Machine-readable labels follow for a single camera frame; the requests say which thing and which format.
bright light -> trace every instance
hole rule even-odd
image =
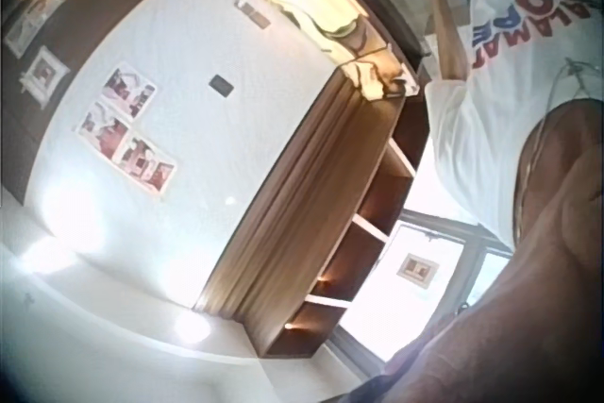
[[[42,217],[53,234],[80,253],[94,253],[105,243],[105,222],[99,207],[100,191],[75,177],[48,187]]]
[[[213,266],[205,260],[208,254],[201,249],[182,257],[174,257],[161,269],[161,284],[171,301],[192,307],[204,287],[201,279]]]
[[[176,334],[187,344],[198,344],[210,335],[210,323],[201,315],[187,311],[176,320]]]
[[[76,262],[76,256],[56,238],[47,237],[33,244],[21,257],[25,269],[32,274],[52,274]]]

window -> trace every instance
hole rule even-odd
[[[463,243],[432,238],[398,224],[383,258],[344,315],[341,326],[387,361],[424,329],[445,293],[462,250]],[[417,259],[408,259],[409,254]],[[400,272],[406,260],[415,262],[415,268],[424,260],[437,265],[430,266],[436,269],[428,286],[421,279],[406,278]]]
[[[512,252],[506,246],[460,219],[401,212],[377,265],[330,339],[336,354],[367,377],[380,373],[427,324],[464,302],[475,304],[508,263]],[[401,276],[401,265],[412,256],[438,265],[427,288]]]
[[[510,259],[507,257],[500,257],[492,253],[486,254],[484,262],[480,267],[478,277],[472,287],[472,291],[466,300],[470,306],[476,304],[489,287],[493,285],[493,282],[495,282],[497,276],[501,274],[501,271],[506,267],[508,261],[510,261]]]

person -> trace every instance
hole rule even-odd
[[[394,356],[389,374],[416,359],[380,401],[588,401],[602,390],[601,4],[470,0],[464,45],[447,0],[430,2],[436,171],[514,256],[419,353]]]

poster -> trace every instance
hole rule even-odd
[[[94,102],[77,134],[108,160],[113,160],[129,131],[126,122],[101,101]]]
[[[154,194],[164,193],[176,163],[147,139],[131,133],[113,160],[127,177]]]
[[[38,56],[29,66],[29,69],[19,79],[27,90],[40,103],[42,109],[46,107],[60,80],[69,73],[69,68],[63,65],[47,48],[42,46]]]
[[[157,91],[153,82],[122,62],[111,71],[101,89],[101,96],[130,122],[134,122]]]
[[[422,259],[416,255],[409,254],[403,261],[397,274],[406,280],[427,289],[430,282],[434,279],[438,267],[439,265],[435,261]]]
[[[44,23],[63,2],[64,0],[33,0],[12,25],[4,43],[17,59],[23,56]]]

leg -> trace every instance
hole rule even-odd
[[[532,171],[522,209],[522,239],[539,217],[545,205],[560,188],[575,161],[588,148],[602,143],[603,103],[596,100],[575,100],[549,112],[543,132],[543,152]],[[516,180],[515,209],[520,202],[519,184],[524,181],[537,129],[528,136],[520,156]]]

